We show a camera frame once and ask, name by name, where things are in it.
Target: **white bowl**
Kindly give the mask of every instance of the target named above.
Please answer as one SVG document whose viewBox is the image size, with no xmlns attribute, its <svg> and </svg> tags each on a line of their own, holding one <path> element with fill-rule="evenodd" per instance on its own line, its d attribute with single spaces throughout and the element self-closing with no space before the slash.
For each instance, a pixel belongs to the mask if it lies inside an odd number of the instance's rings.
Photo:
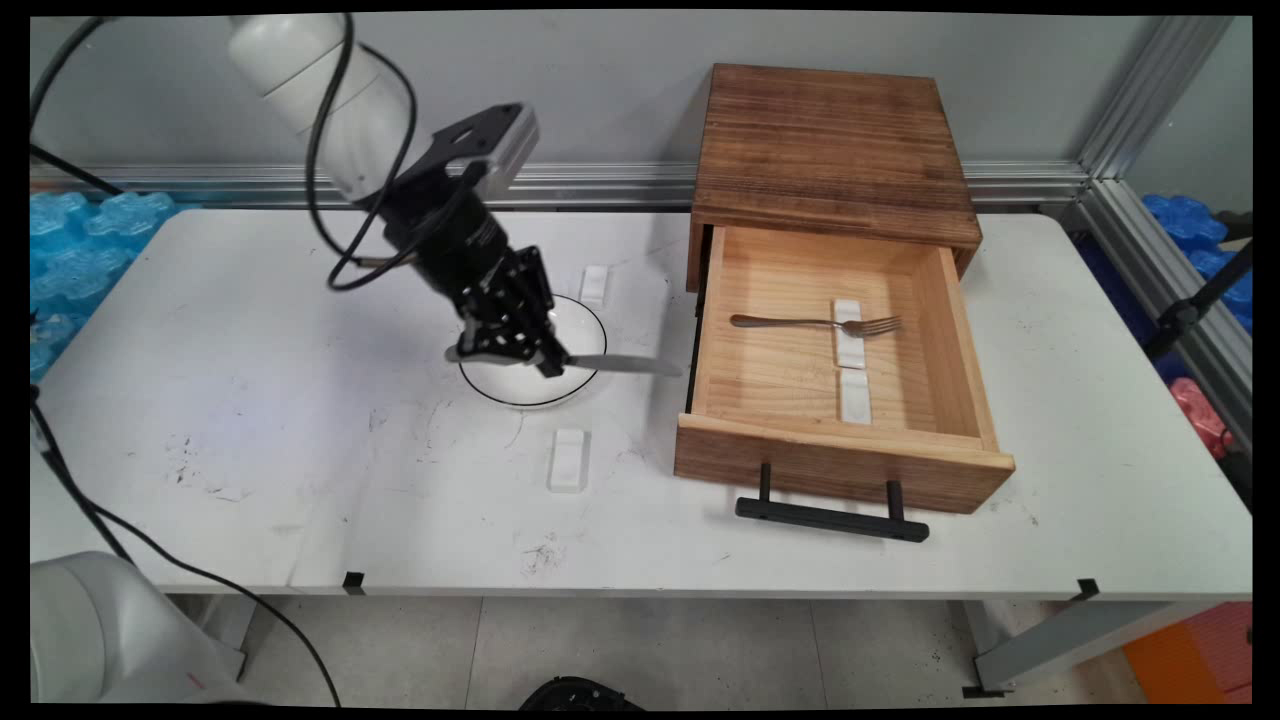
<svg viewBox="0 0 1280 720">
<path fill-rule="evenodd" d="M 603 355 L 608 350 L 604 325 L 588 306 L 556 296 L 556 309 L 548 311 L 556 325 L 556 340 L 570 355 Z M 520 410 L 541 410 L 568 400 L 595 377 L 595 370 L 564 368 L 558 378 L 544 378 L 532 365 L 493 365 L 460 363 L 462 379 L 489 400 Z"/>
</svg>

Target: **blue bubble wrap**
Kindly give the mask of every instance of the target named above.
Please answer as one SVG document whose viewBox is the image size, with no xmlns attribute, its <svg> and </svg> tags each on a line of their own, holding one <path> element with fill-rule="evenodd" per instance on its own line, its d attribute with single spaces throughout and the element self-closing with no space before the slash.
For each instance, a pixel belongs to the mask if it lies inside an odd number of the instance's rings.
<svg viewBox="0 0 1280 720">
<path fill-rule="evenodd" d="M 31 382 L 38 382 L 160 225 L 197 205 L 125 192 L 93 205 L 78 192 L 32 195 Z"/>
<path fill-rule="evenodd" d="M 1226 225 L 1215 220 L 1203 202 L 1185 195 L 1172 197 L 1146 195 L 1142 204 L 1204 279 L 1213 277 L 1235 255 L 1219 250 L 1219 243 L 1226 238 Z M 1222 304 L 1252 336 L 1253 270 L 1245 273 L 1222 295 Z"/>
</svg>

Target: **bowl rim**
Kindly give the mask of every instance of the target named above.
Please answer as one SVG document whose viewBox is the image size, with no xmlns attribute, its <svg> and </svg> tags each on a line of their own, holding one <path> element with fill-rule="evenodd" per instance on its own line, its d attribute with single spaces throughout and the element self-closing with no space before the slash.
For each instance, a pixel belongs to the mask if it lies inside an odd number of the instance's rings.
<svg viewBox="0 0 1280 720">
<path fill-rule="evenodd" d="M 588 311 L 588 314 L 591 315 L 591 318 L 595 320 L 595 324 L 600 325 L 600 336 L 604 338 L 604 350 L 600 354 L 602 355 L 608 355 L 608 352 L 609 352 L 609 333 L 608 333 L 608 331 L 604 329 L 604 323 L 600 322 L 600 316 L 595 314 L 595 310 L 591 310 L 586 305 L 582 305 L 582 302 L 580 302 L 577 300 L 573 300 L 572 297 L 568 297 L 566 295 L 552 293 L 552 296 L 553 297 L 558 297 L 561 300 L 568 300 L 570 302 L 581 306 L 584 310 Z M 471 387 L 471 389 L 479 392 L 480 395 L 488 397 L 489 400 L 492 400 L 492 401 L 494 401 L 494 402 L 497 402 L 499 405 L 506 405 L 508 407 L 540 407 L 543 405 L 550 405 L 553 402 L 559 402 L 559 401 L 564 400 L 566 397 L 568 397 L 568 396 L 573 395 L 575 392 L 577 392 L 577 391 L 582 389 L 584 387 L 586 387 L 586 383 L 591 382 L 591 378 L 594 378 L 595 374 L 599 373 L 599 370 L 593 370 L 591 374 L 588 375 L 586 379 L 584 379 L 581 382 L 581 384 L 579 384 L 573 389 L 566 392 L 564 395 L 559 395 L 559 396 L 553 397 L 550 400 L 544 400 L 541 402 L 508 402 L 506 400 L 499 400 L 499 398 L 489 395 L 488 392 L 477 388 L 475 386 L 475 383 L 471 382 L 471 378 L 467 377 L 467 368 L 466 366 L 467 366 L 466 363 L 458 363 L 458 370 L 462 373 L 462 379 L 467 383 L 467 386 Z"/>
</svg>

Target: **wooden cabinet top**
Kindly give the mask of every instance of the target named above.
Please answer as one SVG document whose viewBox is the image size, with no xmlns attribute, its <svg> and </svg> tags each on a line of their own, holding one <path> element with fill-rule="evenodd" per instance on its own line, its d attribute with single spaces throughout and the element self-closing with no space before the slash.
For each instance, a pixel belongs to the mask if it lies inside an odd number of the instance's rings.
<svg viewBox="0 0 1280 720">
<path fill-rule="evenodd" d="M 692 223 L 982 241 L 932 78 L 754 65 L 712 70 Z"/>
</svg>

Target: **knife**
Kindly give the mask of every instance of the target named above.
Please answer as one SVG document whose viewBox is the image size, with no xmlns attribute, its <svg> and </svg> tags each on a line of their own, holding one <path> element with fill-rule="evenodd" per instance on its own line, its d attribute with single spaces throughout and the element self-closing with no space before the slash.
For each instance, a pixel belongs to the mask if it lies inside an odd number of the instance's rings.
<svg viewBox="0 0 1280 720">
<path fill-rule="evenodd" d="M 639 355 L 573 355 L 564 364 L 607 373 L 649 373 L 671 378 L 678 378 L 681 374 L 680 368 L 666 360 Z"/>
<path fill-rule="evenodd" d="M 504 357 L 502 355 L 470 355 L 465 360 L 458 356 L 457 346 L 451 345 L 444 351 L 444 359 L 449 363 L 490 363 L 494 365 L 516 365 L 520 360 Z M 564 361 L 566 365 L 582 368 L 586 370 L 602 370 L 605 373 L 648 373 L 653 375 L 680 377 L 682 370 L 666 360 L 657 357 L 641 357 L 639 355 L 573 355 Z"/>
</svg>

